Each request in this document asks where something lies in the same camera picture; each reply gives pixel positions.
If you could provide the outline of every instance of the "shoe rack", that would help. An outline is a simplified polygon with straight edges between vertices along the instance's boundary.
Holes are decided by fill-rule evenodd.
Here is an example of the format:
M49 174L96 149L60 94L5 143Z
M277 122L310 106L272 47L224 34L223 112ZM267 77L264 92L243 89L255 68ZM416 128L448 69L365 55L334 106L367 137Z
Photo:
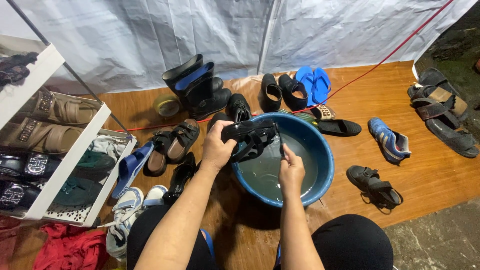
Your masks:
M29 100L29 98L54 74L60 67L65 66L67 70L79 81L85 89L94 96L94 99L79 98L65 94L56 93L56 95L67 96L73 99L80 99L97 108L97 114L78 137L72 148L65 155L62 162L46 181L37 182L37 186L42 189L33 205L24 212L1 211L2 215L9 215L25 220L49 220L66 222L81 227L91 227L102 206L104 205L111 189L118 178L119 161L129 155L133 150L137 140L133 137L118 119L111 114L107 105L100 101L98 97L90 90L83 80L75 73L75 71L65 62L64 58L57 51L55 46L49 43L45 37L38 31L32 22L25 16L20 8L13 2L7 0L15 11L23 18L30 28L40 38L31 40L19 37L11 37L0 35L0 48L10 49L14 51L34 51L38 53L37 61L27 65L30 74L19 84L6 85L0 91L0 128L2 128L10 118ZM102 129L108 117L112 117L124 130L124 132L115 132ZM88 146L97 135L111 135L124 138L126 145L124 152L120 156L114 169L108 177L100 183L103 188L98 195L94 204L82 205L75 207L67 207L53 203L53 199L60 191L61 187L75 168Z

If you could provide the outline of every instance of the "plastic sheet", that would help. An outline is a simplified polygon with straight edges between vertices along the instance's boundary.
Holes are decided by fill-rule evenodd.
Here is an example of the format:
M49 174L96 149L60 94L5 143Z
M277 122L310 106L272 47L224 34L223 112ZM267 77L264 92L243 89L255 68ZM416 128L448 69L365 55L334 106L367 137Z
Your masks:
M95 92L165 86L201 53L223 79L378 63L446 0L17 0ZM476 0L455 0L389 61L419 57ZM0 33L37 39L7 2ZM49 81L84 93L61 68Z

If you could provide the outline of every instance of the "red cord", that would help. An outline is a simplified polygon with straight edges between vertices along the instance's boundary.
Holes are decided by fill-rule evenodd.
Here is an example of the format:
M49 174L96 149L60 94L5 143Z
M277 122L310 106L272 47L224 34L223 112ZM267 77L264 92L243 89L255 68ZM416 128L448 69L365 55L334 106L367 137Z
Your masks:
M380 66L383 62L385 62L387 59L389 59L394 53L396 53L396 51L398 51L403 45L405 45L405 43L407 43L416 33L418 33L423 27L425 27L431 20L433 20L440 12L442 12L442 10L444 10L450 3L452 3L454 0L448 0L447 3L445 3L445 5L443 5L439 10L437 10L437 12L435 12L428 20L426 20L422 25L420 25L419 28L417 28L415 31L413 31L412 34L410 34L410 36L407 37L407 39L405 39L400 45L398 45L398 47L395 48L395 50L393 50L389 55L387 55L387 57L385 57L382 61L380 61L380 63L376 64L374 67L372 67L369 71L365 72L363 75L359 76L358 78L355 78L353 79L352 81L348 82L346 85L340 87L340 89L338 89L337 91L333 92L333 94L331 94L329 97L327 97L324 101L320 102L319 104L317 105L314 105L314 106L311 106L311 107L308 107L308 108L305 108L305 109L302 109L302 110L296 110L296 111L293 111L292 113L296 113L296 112L302 112L302 111L306 111L306 110L310 110L312 108L315 108L315 107L318 107L319 105L321 105L322 103L324 103L325 101L329 100L331 97L333 97L336 93L338 93L340 90L342 90L343 88L347 87L348 85L350 85L351 83L355 82L356 80L362 78L363 76L367 75L368 73L370 73L371 71L373 71L374 69L376 69L378 66ZM203 120L200 120L198 121L198 123L201 123L201 122L206 122L206 121L209 121L211 120L212 118L207 118L207 119L203 119ZM135 130L143 130L143 129L153 129L153 128L159 128L159 127L165 127L165 126L174 126L174 125L177 125L177 124L163 124L163 125L157 125L157 126L148 126L148 127L139 127L139 128L132 128L132 129L127 129L128 131L135 131Z

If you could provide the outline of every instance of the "metal pole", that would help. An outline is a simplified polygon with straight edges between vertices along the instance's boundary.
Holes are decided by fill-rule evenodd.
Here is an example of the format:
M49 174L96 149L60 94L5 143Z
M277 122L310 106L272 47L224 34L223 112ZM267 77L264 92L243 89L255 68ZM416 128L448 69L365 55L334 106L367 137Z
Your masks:
M35 27L35 25L28 19L28 17L25 15L25 13L20 9L20 7L13 1L13 0L7 0L7 2L11 5L11 7L17 12L17 14L25 21L25 23L32 29L32 31L36 34L36 36L45 44L45 45L50 45L50 42L40 33L40 31ZM102 104L102 101L96 96L96 94L88 87L88 85L78 76L78 74L70 67L70 65L65 61L63 63L63 66L77 79L77 81L85 88L87 91L98 101L98 103ZM110 113L110 116L117 122L120 127L125 131L125 133L128 135L128 138L132 138L132 135L130 132L128 132L127 128L123 126L122 123L118 120L118 118L113 115L113 113Z

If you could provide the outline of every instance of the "black pants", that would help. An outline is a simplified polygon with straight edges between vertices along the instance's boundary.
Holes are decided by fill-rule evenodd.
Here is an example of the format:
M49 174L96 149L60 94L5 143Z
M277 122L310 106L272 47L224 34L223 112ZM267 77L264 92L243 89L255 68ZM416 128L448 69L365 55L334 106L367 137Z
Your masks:
M137 218L127 240L127 270L133 270L150 234L168 209L166 205L155 206ZM368 218L343 215L318 228L312 239L326 270L392 269L392 245L383 230ZM187 270L217 269L208 245L198 231Z

